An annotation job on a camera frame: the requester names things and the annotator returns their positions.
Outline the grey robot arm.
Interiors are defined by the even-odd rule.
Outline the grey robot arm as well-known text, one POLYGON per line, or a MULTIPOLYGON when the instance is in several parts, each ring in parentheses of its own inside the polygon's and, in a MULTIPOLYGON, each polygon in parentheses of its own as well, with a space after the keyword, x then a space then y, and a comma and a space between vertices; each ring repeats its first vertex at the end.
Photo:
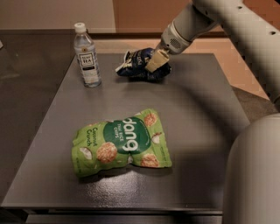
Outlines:
MULTIPOLYGON (((153 72, 171 54, 182 53, 198 36, 221 26, 243 59, 241 74, 230 83, 280 104, 280 32, 243 0, 191 0, 164 30, 160 53, 146 69, 153 72)), ((227 159, 222 224, 280 224, 280 113, 245 128, 227 159)))

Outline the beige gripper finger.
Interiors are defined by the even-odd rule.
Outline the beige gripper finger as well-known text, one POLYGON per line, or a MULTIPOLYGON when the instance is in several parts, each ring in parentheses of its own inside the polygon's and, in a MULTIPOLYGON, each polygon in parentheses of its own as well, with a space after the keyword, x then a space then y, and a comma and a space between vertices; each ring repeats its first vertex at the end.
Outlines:
POLYGON ((153 73, 155 72, 158 68, 163 66, 169 61, 169 54, 166 50, 163 49, 156 49, 151 52, 150 57, 145 61, 145 69, 153 73))

